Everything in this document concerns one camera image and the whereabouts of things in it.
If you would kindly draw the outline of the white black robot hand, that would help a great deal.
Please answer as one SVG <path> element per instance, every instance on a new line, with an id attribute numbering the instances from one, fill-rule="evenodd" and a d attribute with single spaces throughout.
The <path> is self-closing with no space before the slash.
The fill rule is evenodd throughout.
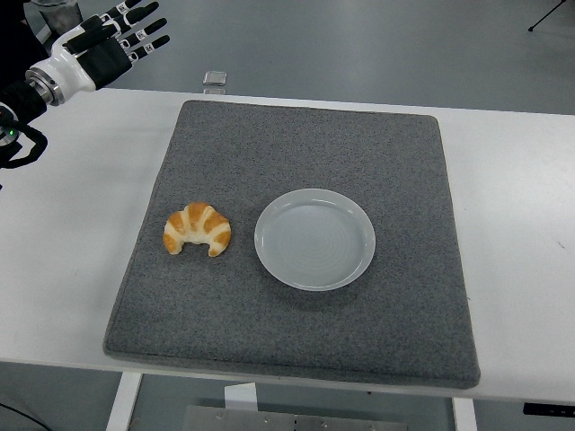
<path id="1" fill-rule="evenodd" d="M 112 84 L 170 41 L 169 36 L 157 34 L 166 19 L 141 24 L 158 8 L 156 1 L 146 5 L 122 1 L 105 13 L 90 16 L 57 38 L 49 57 L 31 66 L 26 79 L 43 84 L 53 105 L 78 92 Z"/>

